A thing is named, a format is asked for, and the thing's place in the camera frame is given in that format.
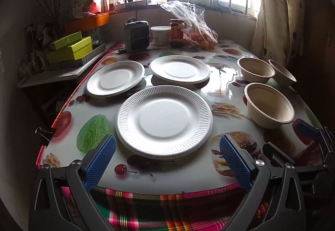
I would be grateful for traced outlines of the beige paper bowl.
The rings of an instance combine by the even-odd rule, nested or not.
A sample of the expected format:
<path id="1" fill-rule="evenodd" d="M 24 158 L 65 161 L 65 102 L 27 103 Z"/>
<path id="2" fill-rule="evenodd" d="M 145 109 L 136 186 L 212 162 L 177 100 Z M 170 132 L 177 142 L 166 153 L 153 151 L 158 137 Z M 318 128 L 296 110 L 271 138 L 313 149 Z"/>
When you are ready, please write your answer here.
<path id="1" fill-rule="evenodd" d="M 277 82 L 279 85 L 283 87 L 289 87 L 293 83 L 296 83 L 296 78 L 281 64 L 276 61 L 269 60 L 270 66 L 275 71 L 275 76 L 273 76 L 273 80 Z"/>
<path id="2" fill-rule="evenodd" d="M 250 118 L 265 129 L 278 129 L 292 123 L 295 110 L 277 89 L 263 83 L 250 83 L 244 88 Z"/>
<path id="3" fill-rule="evenodd" d="M 237 60 L 242 77 L 249 83 L 267 83 L 275 76 L 275 70 L 267 62 L 257 59 L 243 57 Z"/>

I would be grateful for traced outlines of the white paper plate front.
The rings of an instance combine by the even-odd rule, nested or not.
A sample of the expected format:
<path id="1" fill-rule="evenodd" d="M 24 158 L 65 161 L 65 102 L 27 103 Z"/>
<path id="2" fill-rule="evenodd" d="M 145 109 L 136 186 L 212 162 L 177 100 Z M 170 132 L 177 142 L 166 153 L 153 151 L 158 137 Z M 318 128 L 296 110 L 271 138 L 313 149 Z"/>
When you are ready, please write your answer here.
<path id="1" fill-rule="evenodd" d="M 172 160 L 200 148 L 211 134 L 213 117 L 207 102 L 179 86 L 143 89 L 119 108 L 116 132 L 132 152 L 155 160 Z"/>

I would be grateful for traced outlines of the black binder clip left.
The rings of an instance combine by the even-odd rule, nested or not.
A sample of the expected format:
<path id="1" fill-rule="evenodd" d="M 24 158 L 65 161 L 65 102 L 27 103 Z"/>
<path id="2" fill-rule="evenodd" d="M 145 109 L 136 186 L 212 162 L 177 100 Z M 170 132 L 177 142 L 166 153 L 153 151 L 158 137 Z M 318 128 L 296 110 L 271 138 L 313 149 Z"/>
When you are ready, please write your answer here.
<path id="1" fill-rule="evenodd" d="M 42 137 L 42 145 L 44 146 L 48 146 L 50 144 L 50 141 L 54 137 L 55 132 L 56 129 L 54 128 L 43 129 L 41 127 L 37 127 L 35 130 L 35 133 Z"/>

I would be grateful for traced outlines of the patterned cream curtain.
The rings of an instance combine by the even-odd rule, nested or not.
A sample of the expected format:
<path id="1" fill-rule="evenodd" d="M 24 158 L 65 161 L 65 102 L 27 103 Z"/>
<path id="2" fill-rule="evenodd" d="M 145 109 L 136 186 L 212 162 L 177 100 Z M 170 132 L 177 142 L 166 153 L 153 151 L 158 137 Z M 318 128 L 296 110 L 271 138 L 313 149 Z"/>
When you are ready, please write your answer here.
<path id="1" fill-rule="evenodd" d="M 251 52 L 290 66 L 303 53 L 304 0 L 261 0 Z"/>

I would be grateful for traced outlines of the fruit print tablecloth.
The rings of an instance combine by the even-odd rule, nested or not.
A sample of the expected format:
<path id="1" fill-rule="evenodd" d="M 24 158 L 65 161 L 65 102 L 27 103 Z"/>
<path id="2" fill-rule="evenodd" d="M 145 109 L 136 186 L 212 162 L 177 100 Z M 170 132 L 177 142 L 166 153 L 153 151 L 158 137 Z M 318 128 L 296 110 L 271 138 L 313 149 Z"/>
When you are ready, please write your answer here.
<path id="1" fill-rule="evenodd" d="M 145 74 L 136 90 L 160 86 L 164 81 L 154 76 L 150 63 L 160 57 L 182 55 L 204 62 L 209 70 L 207 82 L 191 84 L 189 89 L 200 95 L 213 109 L 213 127 L 208 140 L 191 154 L 170 162 L 139 170 L 133 166 L 132 152 L 121 142 L 117 143 L 112 157 L 99 185 L 117 191 L 167 195 L 183 192 L 207 191 L 235 183 L 235 179 L 223 167 L 217 155 L 218 138 L 229 133 L 239 143 L 255 146 L 260 154 L 266 142 L 289 155 L 297 165 L 310 166 L 322 161 L 317 144 L 301 135 L 296 125 L 287 124 L 277 130 L 266 130 L 250 119 L 244 97 L 245 81 L 237 60 L 250 57 L 250 52 L 233 41 L 221 40 L 216 48 L 174 49 L 151 45 L 146 51 L 134 55 L 121 54 L 117 49 L 109 51 L 94 67 L 98 71 L 121 61 L 136 61 L 143 65 Z M 56 132 L 48 146 L 43 147 L 37 159 L 37 166 L 50 164 L 63 167 L 84 154 L 77 147 L 80 131 L 87 131 L 90 120 L 105 117 L 110 127 L 116 125 L 120 106 L 132 95 L 128 91 L 120 96 L 93 98 L 86 92 L 87 80 L 83 80 L 63 106 L 54 122 Z"/>

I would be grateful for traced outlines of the grey side shelf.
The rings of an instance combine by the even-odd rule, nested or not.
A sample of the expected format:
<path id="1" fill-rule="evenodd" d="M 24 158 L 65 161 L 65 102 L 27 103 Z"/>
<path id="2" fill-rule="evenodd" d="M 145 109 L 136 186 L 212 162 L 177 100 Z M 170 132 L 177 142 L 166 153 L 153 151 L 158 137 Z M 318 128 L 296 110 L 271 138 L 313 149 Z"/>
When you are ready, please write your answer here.
<path id="1" fill-rule="evenodd" d="M 90 66 L 95 64 L 99 59 L 101 59 L 108 50 L 112 49 L 116 45 L 116 41 L 104 43 L 99 49 L 98 53 L 93 53 L 94 57 L 80 67 L 69 67 L 53 71 L 45 71 L 39 74 L 35 74 L 32 77 L 25 80 L 24 83 L 17 83 L 18 88 L 26 88 L 37 86 L 41 84 L 61 82 L 65 80 L 77 80 Z"/>

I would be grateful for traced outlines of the plastic bag of oranges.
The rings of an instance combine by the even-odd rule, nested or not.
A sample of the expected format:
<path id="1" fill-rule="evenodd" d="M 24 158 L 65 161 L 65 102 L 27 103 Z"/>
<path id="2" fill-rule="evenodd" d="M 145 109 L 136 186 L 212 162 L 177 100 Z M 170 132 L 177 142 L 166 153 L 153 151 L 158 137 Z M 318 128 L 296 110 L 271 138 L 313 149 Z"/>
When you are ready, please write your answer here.
<path id="1" fill-rule="evenodd" d="M 177 0 L 165 2 L 160 8 L 170 12 L 174 18 L 184 21 L 183 46 L 208 50 L 218 44 L 218 35 L 210 29 L 204 19 L 204 8 Z"/>

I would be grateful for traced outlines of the striped black white box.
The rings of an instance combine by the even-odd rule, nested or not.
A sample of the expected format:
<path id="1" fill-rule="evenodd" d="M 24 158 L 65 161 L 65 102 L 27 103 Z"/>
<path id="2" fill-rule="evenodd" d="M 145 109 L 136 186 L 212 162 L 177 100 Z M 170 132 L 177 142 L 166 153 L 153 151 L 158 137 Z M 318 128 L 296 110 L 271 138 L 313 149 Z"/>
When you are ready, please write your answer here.
<path id="1" fill-rule="evenodd" d="M 60 70 L 60 69 L 82 67 L 105 50 L 106 50 L 106 44 L 101 43 L 101 45 L 93 49 L 90 53 L 88 53 L 82 58 L 79 58 L 77 60 L 72 60 L 72 61 L 64 61 L 64 62 L 59 62 L 55 64 L 50 64 L 46 67 L 46 69 L 48 71 L 55 71 L 55 70 Z"/>

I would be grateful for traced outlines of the yellow-green gift box upper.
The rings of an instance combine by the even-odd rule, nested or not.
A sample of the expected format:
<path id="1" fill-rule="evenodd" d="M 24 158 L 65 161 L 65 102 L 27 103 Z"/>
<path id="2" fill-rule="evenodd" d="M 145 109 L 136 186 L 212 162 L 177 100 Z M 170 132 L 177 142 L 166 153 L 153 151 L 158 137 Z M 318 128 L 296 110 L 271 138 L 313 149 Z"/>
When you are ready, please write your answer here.
<path id="1" fill-rule="evenodd" d="M 81 32 L 75 32 L 70 35 L 64 36 L 52 43 L 50 43 L 49 47 L 52 51 L 58 51 L 59 49 L 62 49 L 64 47 L 68 47 L 82 39 L 82 33 Z"/>

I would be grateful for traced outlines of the red labelled glass jar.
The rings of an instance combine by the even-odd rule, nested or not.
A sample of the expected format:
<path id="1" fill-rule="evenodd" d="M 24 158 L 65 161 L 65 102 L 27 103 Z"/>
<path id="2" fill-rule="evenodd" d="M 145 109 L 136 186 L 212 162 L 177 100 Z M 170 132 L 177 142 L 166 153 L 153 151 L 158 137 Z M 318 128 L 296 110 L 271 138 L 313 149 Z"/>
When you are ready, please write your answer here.
<path id="1" fill-rule="evenodd" d="M 184 21 L 180 19 L 171 19 L 170 27 L 170 45 L 175 48 L 183 47 Z"/>

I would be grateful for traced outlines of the white round tub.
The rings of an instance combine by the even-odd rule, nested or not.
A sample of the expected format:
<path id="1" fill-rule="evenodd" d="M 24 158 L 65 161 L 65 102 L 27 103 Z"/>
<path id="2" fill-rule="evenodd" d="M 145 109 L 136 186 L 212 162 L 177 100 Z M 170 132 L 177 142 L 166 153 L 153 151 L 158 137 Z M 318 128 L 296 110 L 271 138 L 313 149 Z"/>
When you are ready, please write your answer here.
<path id="1" fill-rule="evenodd" d="M 154 45 L 165 47 L 170 44 L 171 38 L 170 26 L 153 26 L 151 27 L 151 35 L 153 37 Z"/>

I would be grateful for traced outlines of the orange box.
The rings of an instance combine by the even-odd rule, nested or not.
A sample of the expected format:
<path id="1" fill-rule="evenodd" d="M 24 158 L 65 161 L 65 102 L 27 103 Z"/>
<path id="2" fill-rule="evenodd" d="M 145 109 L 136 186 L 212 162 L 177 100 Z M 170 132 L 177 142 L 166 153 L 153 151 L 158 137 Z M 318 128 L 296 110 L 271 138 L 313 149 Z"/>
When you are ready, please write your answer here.
<path id="1" fill-rule="evenodd" d="M 67 35 L 74 32 L 85 32 L 105 26 L 110 22 L 109 13 L 104 12 L 67 22 L 64 26 Z"/>

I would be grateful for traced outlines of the small grey space heater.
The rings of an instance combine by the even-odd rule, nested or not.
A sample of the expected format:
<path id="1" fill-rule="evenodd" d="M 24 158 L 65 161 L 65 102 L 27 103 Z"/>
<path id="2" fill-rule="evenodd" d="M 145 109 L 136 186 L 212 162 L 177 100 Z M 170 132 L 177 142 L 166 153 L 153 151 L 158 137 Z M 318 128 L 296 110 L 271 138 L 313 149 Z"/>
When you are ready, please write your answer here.
<path id="1" fill-rule="evenodd" d="M 127 53 L 136 53 L 147 49 L 150 44 L 148 22 L 129 18 L 124 25 L 124 44 Z"/>

